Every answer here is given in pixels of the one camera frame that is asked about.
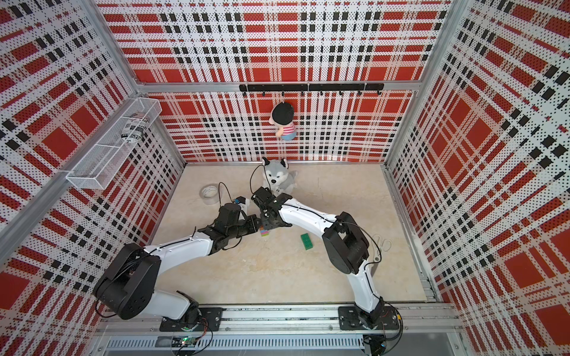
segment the tape roll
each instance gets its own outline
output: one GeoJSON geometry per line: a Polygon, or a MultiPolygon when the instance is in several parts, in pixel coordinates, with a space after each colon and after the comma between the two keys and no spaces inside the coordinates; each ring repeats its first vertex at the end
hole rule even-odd
{"type": "Polygon", "coordinates": [[[200,189],[200,198],[205,205],[213,205],[219,203],[218,197],[218,186],[213,184],[208,184],[200,189]]]}

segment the doll's black hair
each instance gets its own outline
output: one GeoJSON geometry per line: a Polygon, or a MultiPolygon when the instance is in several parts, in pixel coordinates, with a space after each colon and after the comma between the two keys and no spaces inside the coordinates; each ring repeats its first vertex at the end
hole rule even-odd
{"type": "Polygon", "coordinates": [[[293,121],[293,114],[295,110],[293,109],[293,105],[289,103],[279,103],[273,109],[273,114],[271,117],[273,121],[277,122],[279,125],[287,125],[293,121]]]}

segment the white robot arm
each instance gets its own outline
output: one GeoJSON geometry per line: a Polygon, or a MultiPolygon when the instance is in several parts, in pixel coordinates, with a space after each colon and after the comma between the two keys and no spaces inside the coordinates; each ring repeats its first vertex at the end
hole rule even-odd
{"type": "Polygon", "coordinates": [[[247,216],[245,198],[238,199],[241,204],[225,204],[211,225],[192,236],[144,248],[126,245],[97,282],[93,294],[123,319],[146,313],[179,320],[196,301],[180,292],[154,289],[158,275],[191,259],[216,253],[230,239],[257,232],[260,224],[268,230],[294,224],[323,238],[330,261],[347,274],[361,322],[371,329],[376,326],[384,301],[372,282],[368,241],[349,214],[326,214],[290,195],[276,198],[268,189],[259,188],[252,197],[261,210],[259,219],[247,216]]]}

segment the red plaid pattern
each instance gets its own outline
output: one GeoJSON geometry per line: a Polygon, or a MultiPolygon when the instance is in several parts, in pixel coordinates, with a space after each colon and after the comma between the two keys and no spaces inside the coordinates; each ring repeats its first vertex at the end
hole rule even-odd
{"type": "Polygon", "coordinates": [[[5,5],[0,230],[131,93],[77,5],[5,5]]]}
{"type": "Polygon", "coordinates": [[[391,167],[480,355],[570,352],[569,11],[470,2],[391,167]]]}
{"type": "Polygon", "coordinates": [[[144,83],[417,80],[450,1],[97,0],[144,83]]]}
{"type": "Polygon", "coordinates": [[[412,97],[407,91],[281,94],[157,93],[160,117],[188,162],[261,157],[382,162],[412,97]],[[295,108],[297,136],[275,137],[273,107],[295,108]]]}
{"type": "Polygon", "coordinates": [[[107,189],[63,194],[2,266],[3,355],[85,353],[95,283],[124,244],[149,242],[180,173],[150,130],[107,189]]]}

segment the plush dog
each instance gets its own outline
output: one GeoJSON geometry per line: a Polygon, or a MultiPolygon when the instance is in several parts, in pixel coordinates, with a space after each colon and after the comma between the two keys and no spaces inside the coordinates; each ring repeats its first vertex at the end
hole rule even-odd
{"type": "Polygon", "coordinates": [[[263,180],[263,187],[271,189],[274,196],[279,196],[281,193],[291,194],[295,187],[295,177],[297,172],[289,173],[289,163],[287,160],[272,159],[268,160],[263,157],[263,165],[265,166],[265,174],[267,179],[263,180]]]}

